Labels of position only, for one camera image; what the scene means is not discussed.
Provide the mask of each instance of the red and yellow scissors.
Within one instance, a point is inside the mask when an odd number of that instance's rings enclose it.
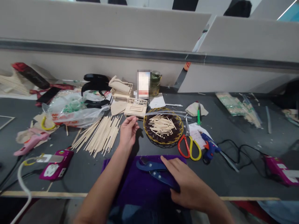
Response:
[[[201,151],[199,145],[197,144],[197,142],[196,142],[195,140],[193,141],[193,139],[192,139],[192,137],[191,137],[191,135],[190,135],[189,124],[188,124],[187,118],[186,118],[185,130],[186,130],[186,134],[183,134],[183,136],[181,137],[181,139],[180,139],[179,142],[178,142],[178,151],[180,152],[180,154],[181,154],[184,158],[186,158],[186,159],[191,158],[191,159],[194,160],[194,161],[198,161],[198,160],[200,160],[200,158],[202,157],[202,151]],[[190,146],[188,145],[187,137],[189,137],[189,139],[190,139]],[[185,155],[182,153],[182,151],[181,151],[181,147],[180,147],[181,141],[182,141],[183,139],[185,140],[185,145],[186,145],[186,148],[187,148],[187,154],[188,154],[187,156],[185,156]],[[199,150],[199,155],[198,155],[197,158],[193,158],[193,156],[192,156],[193,142],[195,143],[195,145],[197,146],[197,148],[198,148],[198,150]]]

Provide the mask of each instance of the glass jar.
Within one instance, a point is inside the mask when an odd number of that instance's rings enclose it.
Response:
[[[157,96],[160,90],[161,73],[159,71],[152,71],[150,73],[150,94]]]

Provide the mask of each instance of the gray table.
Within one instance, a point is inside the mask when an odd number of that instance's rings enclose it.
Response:
[[[280,109],[274,105],[266,95],[260,95],[260,106],[256,101],[252,101],[261,120],[264,122],[264,129],[256,129],[241,117],[232,117],[215,97],[214,94],[199,95],[194,94],[163,94],[165,102],[170,104],[182,104],[185,109],[189,104],[199,100],[209,114],[202,119],[202,127],[205,128],[216,142],[224,139],[232,139],[237,145],[248,144],[260,149],[271,156],[279,156],[283,159],[289,169],[299,169],[296,160],[299,158],[299,151],[290,148],[298,139],[298,127],[288,122]],[[34,106],[31,100],[0,99],[0,115],[16,117],[8,126],[0,131],[1,149],[0,162],[3,167],[0,169],[0,180],[2,180],[16,161],[12,154],[22,147],[15,141],[17,132],[25,130],[30,125],[32,118],[41,113],[41,108]],[[269,107],[272,120],[272,134],[268,134],[267,115],[265,106]],[[44,153],[54,154],[57,150],[66,149],[74,140],[78,128],[69,127],[69,136],[66,136],[65,127],[60,127],[51,136],[51,140],[34,149],[27,157]],[[38,175],[32,175],[25,179],[25,184],[32,191],[34,197],[84,197],[100,175],[103,160],[113,155],[119,143],[119,135],[109,154],[105,157],[98,155],[95,159],[88,152],[80,150],[73,156],[70,166],[62,180],[55,181],[50,186],[50,182],[40,180]],[[231,144],[221,145],[224,152],[236,159],[236,149]],[[264,175],[263,162],[259,158],[259,153],[245,148],[260,172]],[[143,128],[138,132],[138,138],[133,147],[132,155],[179,155],[177,146],[171,148],[161,148],[150,142]],[[240,165],[247,163],[245,156],[241,156]],[[219,154],[214,156],[210,165],[205,165],[202,159],[199,161],[187,160],[189,167],[204,180],[219,196],[224,200],[259,200],[259,199],[281,199],[299,200],[297,187],[285,187],[273,180],[261,177],[253,165],[243,168],[240,173],[233,171]],[[23,169],[23,174],[35,169],[42,169],[45,164],[35,164]],[[12,175],[6,185],[16,180],[16,172]],[[15,184],[5,196],[23,196],[24,193],[18,184]]]

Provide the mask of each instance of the metal rail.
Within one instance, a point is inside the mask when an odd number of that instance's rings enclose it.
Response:
[[[181,51],[163,51],[138,48],[124,48],[113,46],[101,46],[90,44],[73,44],[59,42],[41,42],[18,39],[0,39],[0,49],[41,51],[65,54],[87,54],[111,57],[143,58],[166,61],[188,61],[196,63],[234,65],[259,68],[291,69],[299,70],[299,63],[259,60],[248,58],[234,58],[225,56],[213,56]]]

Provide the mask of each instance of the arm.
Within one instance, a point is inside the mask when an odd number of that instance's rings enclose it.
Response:
[[[75,219],[75,224],[106,223],[114,196],[124,173],[136,131],[135,116],[128,117],[121,125],[120,143],[107,167],[93,185]]]
[[[224,202],[185,163],[178,158],[167,160],[163,156],[161,160],[180,185],[180,193],[170,189],[175,203],[206,213],[211,224],[234,223]]]

